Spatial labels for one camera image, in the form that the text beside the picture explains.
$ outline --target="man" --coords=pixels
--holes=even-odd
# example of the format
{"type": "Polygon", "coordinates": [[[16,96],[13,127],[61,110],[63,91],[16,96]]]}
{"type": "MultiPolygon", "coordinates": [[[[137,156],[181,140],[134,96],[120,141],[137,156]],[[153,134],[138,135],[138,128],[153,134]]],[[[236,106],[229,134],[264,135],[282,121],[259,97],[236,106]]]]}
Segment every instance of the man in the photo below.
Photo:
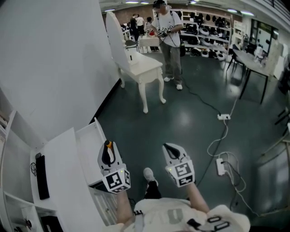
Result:
{"type": "Polygon", "coordinates": [[[142,17],[140,17],[140,15],[137,15],[136,18],[136,22],[137,22],[137,27],[139,30],[139,35],[144,35],[144,19],[142,17]]]}
{"type": "Polygon", "coordinates": [[[176,88],[182,90],[181,64],[180,64],[180,38],[178,32],[183,29],[182,22],[177,13],[167,10],[163,0],[154,2],[153,7],[158,11],[158,17],[153,21],[152,28],[158,35],[160,29],[167,29],[165,38],[159,37],[160,47],[165,60],[165,82],[174,79],[176,88]]]}
{"type": "Polygon", "coordinates": [[[225,205],[210,210],[195,184],[186,186],[190,201],[161,198],[153,171],[144,169],[148,181],[145,199],[133,212],[126,191],[117,194],[117,225],[105,232],[249,232],[245,215],[231,212],[225,205]]]}
{"type": "Polygon", "coordinates": [[[138,41],[139,38],[139,32],[137,28],[137,22],[136,22],[136,14],[133,14],[133,17],[130,19],[130,28],[131,28],[131,33],[134,36],[135,41],[138,41]]]}

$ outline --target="white sneaker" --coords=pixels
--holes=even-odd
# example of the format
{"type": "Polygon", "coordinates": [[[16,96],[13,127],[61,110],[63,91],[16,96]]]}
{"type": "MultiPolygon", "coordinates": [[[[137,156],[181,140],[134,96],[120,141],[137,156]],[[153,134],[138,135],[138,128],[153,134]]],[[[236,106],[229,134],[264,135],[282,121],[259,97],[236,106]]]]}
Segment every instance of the white sneaker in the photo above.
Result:
{"type": "Polygon", "coordinates": [[[182,90],[182,89],[183,89],[183,88],[182,88],[182,85],[177,85],[176,88],[177,88],[178,90],[182,90]]]}
{"type": "Polygon", "coordinates": [[[148,183],[150,181],[155,181],[157,183],[157,186],[158,186],[158,182],[155,179],[153,171],[151,170],[151,168],[145,168],[143,171],[143,174],[144,174],[145,179],[148,181],[148,183]]]}
{"type": "Polygon", "coordinates": [[[173,80],[173,79],[174,79],[174,77],[173,77],[173,78],[165,77],[165,78],[164,78],[164,81],[165,81],[165,82],[169,82],[169,81],[171,81],[171,80],[173,80]]]}

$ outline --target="ceiling light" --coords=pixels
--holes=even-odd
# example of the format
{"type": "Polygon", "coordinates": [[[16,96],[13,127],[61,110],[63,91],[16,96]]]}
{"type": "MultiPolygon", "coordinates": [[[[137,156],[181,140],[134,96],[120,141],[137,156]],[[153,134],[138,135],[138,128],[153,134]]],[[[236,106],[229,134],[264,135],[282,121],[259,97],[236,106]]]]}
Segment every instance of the ceiling light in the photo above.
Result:
{"type": "Polygon", "coordinates": [[[243,15],[250,15],[250,16],[254,16],[254,14],[253,14],[253,13],[251,13],[251,12],[248,12],[248,11],[241,11],[241,13],[242,13],[243,15]]]}
{"type": "Polygon", "coordinates": [[[228,12],[236,13],[237,11],[234,9],[228,9],[228,12]]]}

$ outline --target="power strip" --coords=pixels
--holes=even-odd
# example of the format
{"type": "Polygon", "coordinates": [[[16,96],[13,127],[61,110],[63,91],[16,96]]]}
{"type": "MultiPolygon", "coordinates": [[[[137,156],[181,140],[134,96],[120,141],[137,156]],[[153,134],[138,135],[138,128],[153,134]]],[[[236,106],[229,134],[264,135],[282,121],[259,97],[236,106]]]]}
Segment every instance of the power strip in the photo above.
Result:
{"type": "Polygon", "coordinates": [[[217,164],[217,174],[223,176],[226,173],[225,166],[223,165],[223,159],[216,159],[217,164]]]}
{"type": "Polygon", "coordinates": [[[230,120],[231,116],[229,114],[218,114],[217,119],[219,119],[220,121],[230,120]]]}

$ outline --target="window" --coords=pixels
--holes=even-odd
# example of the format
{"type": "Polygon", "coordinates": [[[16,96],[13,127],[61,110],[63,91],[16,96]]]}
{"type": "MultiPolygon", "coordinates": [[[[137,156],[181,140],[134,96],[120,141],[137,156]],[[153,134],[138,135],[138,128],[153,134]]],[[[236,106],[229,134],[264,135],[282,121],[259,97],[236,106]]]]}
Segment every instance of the window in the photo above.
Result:
{"type": "Polygon", "coordinates": [[[263,48],[266,53],[269,53],[272,38],[278,39],[278,29],[252,19],[250,42],[263,48]]]}

